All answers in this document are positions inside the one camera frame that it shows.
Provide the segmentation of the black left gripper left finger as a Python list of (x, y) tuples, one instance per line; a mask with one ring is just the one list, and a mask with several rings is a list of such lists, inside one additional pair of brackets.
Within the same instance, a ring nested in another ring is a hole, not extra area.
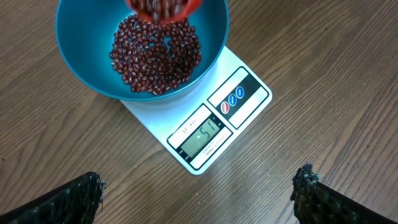
[(87, 172), (1, 215), (1, 223), (92, 224), (105, 189), (99, 173)]

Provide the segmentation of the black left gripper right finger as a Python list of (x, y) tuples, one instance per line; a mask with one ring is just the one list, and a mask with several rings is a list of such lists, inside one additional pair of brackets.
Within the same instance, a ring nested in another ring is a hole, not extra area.
[(293, 176), (294, 215), (301, 224), (397, 224), (319, 182), (312, 165)]

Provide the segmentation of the orange scoop with blue handle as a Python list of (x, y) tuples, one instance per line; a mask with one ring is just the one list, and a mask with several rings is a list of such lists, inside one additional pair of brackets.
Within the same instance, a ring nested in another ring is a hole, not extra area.
[(158, 20), (155, 21), (153, 19), (151, 19), (149, 16), (147, 15), (143, 15), (138, 13), (132, 6), (131, 4), (128, 2), (128, 0), (125, 0), (126, 4), (133, 10), (136, 12), (136, 14), (138, 15), (138, 17), (144, 21), (149, 21), (149, 22), (172, 22), (172, 21), (181, 21), (184, 20), (186, 17), (188, 17), (191, 13), (193, 13), (199, 6), (200, 4), (203, 2), (202, 0), (188, 0), (187, 5), (184, 7), (183, 11), (180, 14), (177, 14), (176, 16), (173, 16), (169, 19), (164, 19), (164, 20)]

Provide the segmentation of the white digital kitchen scale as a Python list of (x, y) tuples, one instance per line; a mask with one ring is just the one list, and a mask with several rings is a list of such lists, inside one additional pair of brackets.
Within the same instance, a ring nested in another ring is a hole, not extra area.
[(229, 48), (192, 86), (123, 105), (191, 174), (200, 175), (272, 101), (271, 89)]

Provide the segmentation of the red beans in bowl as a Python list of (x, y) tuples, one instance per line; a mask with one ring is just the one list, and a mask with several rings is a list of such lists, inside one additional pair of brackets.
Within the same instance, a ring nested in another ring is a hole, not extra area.
[(118, 24), (109, 57), (132, 92), (163, 95), (190, 81), (200, 48), (188, 19), (159, 24), (130, 15)]

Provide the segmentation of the blue metal bowl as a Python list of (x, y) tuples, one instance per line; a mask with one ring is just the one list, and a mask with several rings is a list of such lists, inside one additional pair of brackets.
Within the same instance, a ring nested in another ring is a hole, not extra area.
[(227, 0), (202, 1), (188, 17), (202, 56), (189, 82), (162, 96), (133, 93), (112, 69), (109, 57), (118, 24), (133, 13), (124, 0), (60, 0), (55, 15), (55, 38), (69, 69), (86, 86), (117, 100), (152, 101), (187, 91), (216, 63), (228, 37)]

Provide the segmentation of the red beans in scoop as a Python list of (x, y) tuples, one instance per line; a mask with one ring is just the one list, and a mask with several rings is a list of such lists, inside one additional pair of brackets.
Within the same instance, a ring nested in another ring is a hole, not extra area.
[(158, 21), (180, 14), (188, 0), (128, 0), (128, 2), (138, 13)]

